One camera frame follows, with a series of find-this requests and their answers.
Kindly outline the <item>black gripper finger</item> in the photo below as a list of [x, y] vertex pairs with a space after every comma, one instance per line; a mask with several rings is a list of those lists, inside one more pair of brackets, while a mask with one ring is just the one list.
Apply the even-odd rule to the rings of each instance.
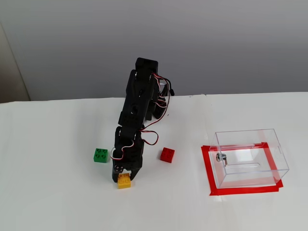
[[136, 177], [137, 173], [139, 172], [141, 168], [135, 168], [135, 169], [131, 169], [131, 173], [130, 173], [130, 180], [133, 181], [133, 179]]
[[125, 164], [113, 164], [112, 179], [113, 179], [114, 182], [118, 182], [119, 174], [122, 174], [125, 169], [126, 169]]

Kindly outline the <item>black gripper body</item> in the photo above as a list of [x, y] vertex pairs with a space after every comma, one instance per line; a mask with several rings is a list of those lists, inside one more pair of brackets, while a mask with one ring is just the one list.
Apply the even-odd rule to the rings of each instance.
[[142, 167], [142, 154], [144, 145], [134, 145], [121, 149], [113, 150], [113, 164], [125, 164], [125, 170], [131, 170]]

